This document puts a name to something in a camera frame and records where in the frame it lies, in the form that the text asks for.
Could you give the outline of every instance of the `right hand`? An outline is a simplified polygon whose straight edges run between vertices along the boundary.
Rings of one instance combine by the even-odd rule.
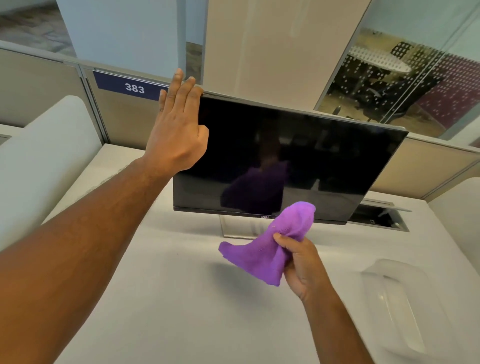
[[[278,245],[292,252],[293,260],[285,266],[284,274],[288,285],[302,302],[325,289],[333,289],[317,248],[310,240],[304,238],[298,242],[278,232],[273,238]]]
[[[201,87],[190,77],[183,84],[179,68],[168,93],[160,92],[160,110],[143,157],[147,166],[161,175],[173,177],[192,167],[205,153],[208,129],[198,125]]]

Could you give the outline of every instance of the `glass wall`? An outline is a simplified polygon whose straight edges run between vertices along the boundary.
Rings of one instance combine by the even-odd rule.
[[[477,146],[479,9],[478,0],[374,0],[317,109]]]

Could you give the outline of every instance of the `desk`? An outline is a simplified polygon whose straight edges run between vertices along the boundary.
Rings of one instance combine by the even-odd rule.
[[[353,46],[348,51],[348,54],[369,65],[353,88],[352,95],[355,95],[358,92],[363,82],[367,79],[373,66],[397,73],[409,73],[412,70],[412,68],[400,58],[397,58],[393,54],[384,50]]]
[[[142,153],[104,145],[49,218]],[[477,363],[480,276],[425,201],[374,192],[367,197],[413,210],[400,212],[410,233],[315,223],[308,237],[318,244],[375,362],[412,363],[379,346],[364,297],[359,272],[389,258],[428,274],[463,349],[463,362]],[[267,286],[227,262],[217,250],[223,240],[217,215],[173,211],[172,206],[170,182],[56,363],[318,363],[302,305],[284,280],[278,288]]]

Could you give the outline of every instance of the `black screen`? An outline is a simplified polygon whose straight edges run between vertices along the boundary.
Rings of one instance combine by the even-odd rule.
[[[173,179],[176,210],[277,216],[297,201],[346,223],[407,131],[202,97],[205,155]]]

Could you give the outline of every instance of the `blue sign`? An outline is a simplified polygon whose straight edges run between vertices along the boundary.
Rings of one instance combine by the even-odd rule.
[[[120,76],[117,74],[93,71],[98,88],[107,91],[120,92],[121,94],[147,98],[158,101],[160,90],[168,91],[168,86],[154,84],[148,81],[140,81],[135,78]]]

